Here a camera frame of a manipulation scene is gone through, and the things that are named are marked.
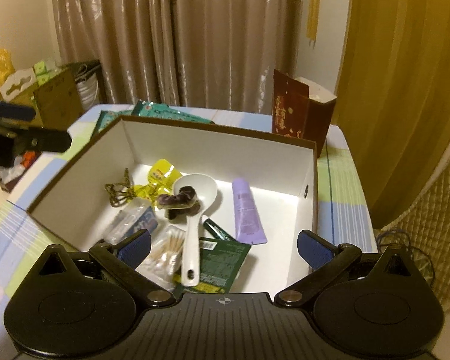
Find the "cotton swabs bag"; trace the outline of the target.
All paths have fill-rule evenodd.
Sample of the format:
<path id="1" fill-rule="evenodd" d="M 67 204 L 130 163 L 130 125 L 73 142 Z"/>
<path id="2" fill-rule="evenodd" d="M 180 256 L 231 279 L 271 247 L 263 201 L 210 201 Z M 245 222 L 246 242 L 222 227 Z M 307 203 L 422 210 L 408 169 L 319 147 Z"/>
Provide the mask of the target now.
<path id="1" fill-rule="evenodd" d="M 169 225 L 152 238 L 150 253 L 136 270 L 151 281 L 173 282 L 180 268 L 186 232 Z"/>

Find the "clear plastic floss box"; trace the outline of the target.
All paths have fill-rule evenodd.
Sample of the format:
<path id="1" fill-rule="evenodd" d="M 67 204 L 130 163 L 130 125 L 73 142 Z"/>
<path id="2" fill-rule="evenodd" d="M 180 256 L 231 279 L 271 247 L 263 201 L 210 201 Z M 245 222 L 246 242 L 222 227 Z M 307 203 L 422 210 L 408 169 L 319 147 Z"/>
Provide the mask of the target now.
<path id="1" fill-rule="evenodd" d="M 105 229 L 103 240 L 116 245 L 128 236 L 145 229 L 151 233 L 158 227 L 158 221 L 151 202 L 135 197 L 113 219 Z"/>

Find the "purple cream tube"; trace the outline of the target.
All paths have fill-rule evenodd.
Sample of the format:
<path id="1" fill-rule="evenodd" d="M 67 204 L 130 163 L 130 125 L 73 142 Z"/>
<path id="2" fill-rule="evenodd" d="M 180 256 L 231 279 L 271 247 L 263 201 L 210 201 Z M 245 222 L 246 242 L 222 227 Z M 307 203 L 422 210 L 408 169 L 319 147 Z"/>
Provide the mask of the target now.
<path id="1" fill-rule="evenodd" d="M 267 238 L 249 183 L 242 178 L 232 181 L 235 238 L 249 245 L 266 244 Z"/>

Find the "dark purple hair scrunchie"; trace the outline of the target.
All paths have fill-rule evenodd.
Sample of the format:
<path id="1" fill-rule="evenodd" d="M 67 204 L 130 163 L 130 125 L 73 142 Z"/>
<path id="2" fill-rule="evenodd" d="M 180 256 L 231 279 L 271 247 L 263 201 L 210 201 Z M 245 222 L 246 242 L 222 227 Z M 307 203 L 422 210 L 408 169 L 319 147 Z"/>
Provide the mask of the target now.
<path id="1" fill-rule="evenodd" d="M 160 194 L 157 197 L 157 208 L 166 211 L 167 219 L 174 220 L 182 215 L 195 215 L 201 209 L 201 203 L 195 189 L 184 186 L 176 195 Z"/>

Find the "yellow snack pouch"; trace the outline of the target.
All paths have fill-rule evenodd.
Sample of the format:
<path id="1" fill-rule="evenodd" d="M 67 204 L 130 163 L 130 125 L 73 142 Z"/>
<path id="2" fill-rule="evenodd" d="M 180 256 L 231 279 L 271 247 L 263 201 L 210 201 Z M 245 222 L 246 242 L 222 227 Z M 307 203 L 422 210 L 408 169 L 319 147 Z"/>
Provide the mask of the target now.
<path id="1" fill-rule="evenodd" d="M 153 205 L 157 204 L 158 196 L 170 195 L 173 192 L 173 184 L 182 176 L 182 173 L 168 160 L 161 158 L 156 161 L 147 174 L 147 182 L 135 184 L 132 188 L 133 196 L 148 200 Z"/>

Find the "dark green packet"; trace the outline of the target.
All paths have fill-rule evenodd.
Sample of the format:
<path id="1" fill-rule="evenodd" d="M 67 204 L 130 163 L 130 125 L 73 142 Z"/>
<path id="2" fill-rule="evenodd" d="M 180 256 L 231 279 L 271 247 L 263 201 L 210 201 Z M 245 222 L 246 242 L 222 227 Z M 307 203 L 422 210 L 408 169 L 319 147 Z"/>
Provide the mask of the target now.
<path id="1" fill-rule="evenodd" d="M 176 297 L 182 293 L 228 293 L 251 249 L 250 244 L 238 242 L 209 217 L 205 218 L 203 227 L 211 237 L 200 238 L 199 284 L 185 287 L 177 272 L 173 290 Z"/>

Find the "white plastic spoon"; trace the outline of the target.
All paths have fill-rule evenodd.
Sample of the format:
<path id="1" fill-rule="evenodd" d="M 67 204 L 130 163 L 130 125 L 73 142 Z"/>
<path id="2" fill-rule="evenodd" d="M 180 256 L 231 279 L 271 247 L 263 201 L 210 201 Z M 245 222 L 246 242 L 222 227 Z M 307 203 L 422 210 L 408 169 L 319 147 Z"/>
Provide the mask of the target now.
<path id="1" fill-rule="evenodd" d="M 200 281 L 200 236 L 199 227 L 201 217 L 214 204 L 218 194 L 215 180 L 204 174 L 192 173 L 183 175 L 173 185 L 173 192 L 177 194 L 184 186 L 191 186 L 201 203 L 201 209 L 187 217 L 187 230 L 181 262 L 181 284 L 184 287 L 194 287 Z"/>

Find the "brown cardboard carton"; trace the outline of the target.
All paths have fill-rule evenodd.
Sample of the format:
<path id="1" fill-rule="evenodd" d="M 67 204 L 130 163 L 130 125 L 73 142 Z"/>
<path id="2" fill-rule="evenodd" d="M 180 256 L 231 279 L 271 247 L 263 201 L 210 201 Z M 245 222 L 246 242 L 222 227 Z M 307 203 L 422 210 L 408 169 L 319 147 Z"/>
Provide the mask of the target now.
<path id="1" fill-rule="evenodd" d="M 1 96 L 13 105 L 31 107 L 35 117 L 25 125 L 67 130 L 82 114 L 83 106 L 70 69 L 40 79 L 32 67 L 10 75 L 0 87 Z"/>

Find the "green tissue pack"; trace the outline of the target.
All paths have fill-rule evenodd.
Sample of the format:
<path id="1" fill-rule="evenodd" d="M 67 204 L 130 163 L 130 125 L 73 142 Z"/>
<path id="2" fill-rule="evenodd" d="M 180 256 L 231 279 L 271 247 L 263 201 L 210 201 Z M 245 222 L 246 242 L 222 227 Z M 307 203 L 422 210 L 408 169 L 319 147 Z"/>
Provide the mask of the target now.
<path id="1" fill-rule="evenodd" d="M 39 61 L 34 65 L 33 69 L 39 86 L 44 85 L 53 77 L 59 75 L 62 71 L 62 69 L 57 66 L 56 61 L 53 58 L 47 58 Z"/>

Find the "green rice bag rear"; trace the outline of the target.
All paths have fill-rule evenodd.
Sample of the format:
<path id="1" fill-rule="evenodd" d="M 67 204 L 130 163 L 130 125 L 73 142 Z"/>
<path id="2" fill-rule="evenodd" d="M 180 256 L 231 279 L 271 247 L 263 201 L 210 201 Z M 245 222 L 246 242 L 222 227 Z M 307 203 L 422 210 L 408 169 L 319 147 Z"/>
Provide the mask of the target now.
<path id="1" fill-rule="evenodd" d="M 109 124 L 116 120 L 119 116 L 130 116 L 132 110 L 126 111 L 102 111 L 98 117 L 95 127 L 91 133 L 92 136 L 97 135 Z"/>

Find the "green rice bag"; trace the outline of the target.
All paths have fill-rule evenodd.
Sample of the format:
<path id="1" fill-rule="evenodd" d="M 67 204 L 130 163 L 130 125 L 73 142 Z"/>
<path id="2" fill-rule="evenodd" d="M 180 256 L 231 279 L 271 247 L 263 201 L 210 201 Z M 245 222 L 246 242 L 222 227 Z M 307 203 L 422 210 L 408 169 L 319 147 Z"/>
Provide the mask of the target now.
<path id="1" fill-rule="evenodd" d="M 98 117 L 95 127 L 91 133 L 92 136 L 97 135 L 109 124 L 116 120 L 119 116 L 130 116 L 132 110 L 126 111 L 102 111 Z"/>
<path id="2" fill-rule="evenodd" d="M 164 103 L 156 103 L 149 101 L 137 102 L 131 114 L 133 116 L 140 116 L 140 117 L 179 120 L 194 123 L 203 123 L 207 125 L 214 124 L 214 122 L 210 119 L 202 118 L 196 115 L 191 115 L 187 112 L 178 111 L 176 109 L 170 108 L 168 105 Z"/>

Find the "dark red gift bag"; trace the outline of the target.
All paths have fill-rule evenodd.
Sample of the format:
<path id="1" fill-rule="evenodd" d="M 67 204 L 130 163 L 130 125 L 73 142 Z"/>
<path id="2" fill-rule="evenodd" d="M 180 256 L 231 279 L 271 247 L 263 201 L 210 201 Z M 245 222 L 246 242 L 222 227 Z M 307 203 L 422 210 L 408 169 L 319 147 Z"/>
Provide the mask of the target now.
<path id="1" fill-rule="evenodd" d="M 316 144 L 321 155 L 337 96 L 303 77 L 292 77 L 274 70 L 272 133 L 295 137 Z"/>

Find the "golden yellow curtain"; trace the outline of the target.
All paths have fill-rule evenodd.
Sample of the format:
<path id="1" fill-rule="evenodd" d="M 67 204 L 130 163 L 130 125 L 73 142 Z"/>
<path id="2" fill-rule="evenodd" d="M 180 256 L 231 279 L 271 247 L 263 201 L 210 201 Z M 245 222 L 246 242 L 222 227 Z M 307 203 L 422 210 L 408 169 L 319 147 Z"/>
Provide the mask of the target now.
<path id="1" fill-rule="evenodd" d="M 450 0 L 351 0 L 334 120 L 382 228 L 450 143 Z"/>

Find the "beige curtain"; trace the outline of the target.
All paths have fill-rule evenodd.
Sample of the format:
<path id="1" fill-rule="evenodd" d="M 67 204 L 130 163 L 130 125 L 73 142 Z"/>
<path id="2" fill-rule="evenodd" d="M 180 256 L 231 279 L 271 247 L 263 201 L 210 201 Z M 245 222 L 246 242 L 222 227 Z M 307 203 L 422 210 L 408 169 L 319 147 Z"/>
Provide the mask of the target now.
<path id="1" fill-rule="evenodd" d="M 105 100 L 270 114 L 302 0 L 52 0 L 66 63 L 100 62 Z"/>

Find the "yellow wall ornament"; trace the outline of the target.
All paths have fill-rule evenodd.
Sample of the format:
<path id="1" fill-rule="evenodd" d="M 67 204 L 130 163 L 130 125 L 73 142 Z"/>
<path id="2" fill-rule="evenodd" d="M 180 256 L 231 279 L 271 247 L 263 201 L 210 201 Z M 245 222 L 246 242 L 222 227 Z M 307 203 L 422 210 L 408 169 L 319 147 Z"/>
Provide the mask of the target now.
<path id="1" fill-rule="evenodd" d="M 309 0 L 306 36 L 313 44 L 316 43 L 320 16 L 320 0 Z"/>

